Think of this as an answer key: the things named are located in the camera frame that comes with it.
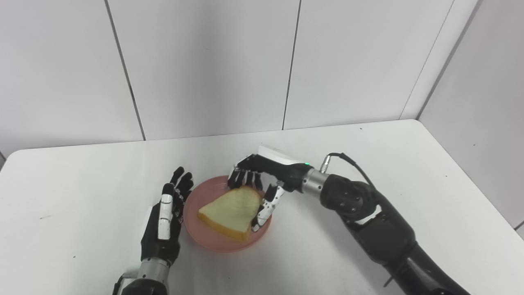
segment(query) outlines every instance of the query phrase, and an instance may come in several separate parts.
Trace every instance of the white bread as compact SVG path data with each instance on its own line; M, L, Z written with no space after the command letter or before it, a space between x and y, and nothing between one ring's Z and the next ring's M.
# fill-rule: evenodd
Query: white bread
M249 186L235 188L198 210L198 218L221 234L246 241L261 197Z

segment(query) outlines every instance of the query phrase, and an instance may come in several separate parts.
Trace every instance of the white table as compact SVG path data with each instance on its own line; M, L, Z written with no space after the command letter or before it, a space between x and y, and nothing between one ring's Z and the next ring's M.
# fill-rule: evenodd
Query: white table
M110 294L139 265L140 227L179 165L195 182L266 143L320 167L345 152L471 294L524 293L524 241L417 121L23 150L0 172L0 286L11 294ZM329 172L359 179L342 161ZM402 294L334 212L289 194L253 247L216 254L183 230L172 294Z

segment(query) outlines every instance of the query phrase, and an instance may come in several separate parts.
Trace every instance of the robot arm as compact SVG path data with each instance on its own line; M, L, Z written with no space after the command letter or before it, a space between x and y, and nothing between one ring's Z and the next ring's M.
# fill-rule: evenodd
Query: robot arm
M355 166L368 183L326 174L332 156ZM322 206L336 211L370 259L391 274L384 286L394 279L407 295L469 295L422 250L411 226L345 154L329 154L319 171L307 162L262 146L259 154L250 155L235 165L228 185L239 187L243 177L250 173L268 173L278 180L276 186L270 185L267 189L264 204L253 219L253 231L273 213L277 197L280 199L284 191L309 194L319 198Z

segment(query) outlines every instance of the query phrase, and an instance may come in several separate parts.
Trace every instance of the pink plate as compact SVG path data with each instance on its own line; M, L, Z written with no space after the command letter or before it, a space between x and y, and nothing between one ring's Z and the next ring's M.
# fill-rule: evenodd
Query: pink plate
M203 206L216 200L227 192L227 175L210 178L189 195L184 207L184 224L189 235L202 247L214 252L240 251L256 243L266 233L271 218L256 233L251 233L247 241L237 241L216 232L197 217L197 212Z

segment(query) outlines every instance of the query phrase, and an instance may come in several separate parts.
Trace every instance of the silver cylindrical joint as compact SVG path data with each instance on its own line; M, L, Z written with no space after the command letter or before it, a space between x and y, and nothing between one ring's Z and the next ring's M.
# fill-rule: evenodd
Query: silver cylindrical joint
M329 174L321 173L315 169L309 170L302 182L302 192L320 198L320 192L328 176Z
M329 161L330 160L331 160L331 156L330 155L327 155L324 158L324 162L322 162L322 166L320 166L320 173L326 173L326 171L328 170L328 166L329 166Z
M150 279L163 283L167 287L169 265L160 258L146 258L142 260L137 279Z

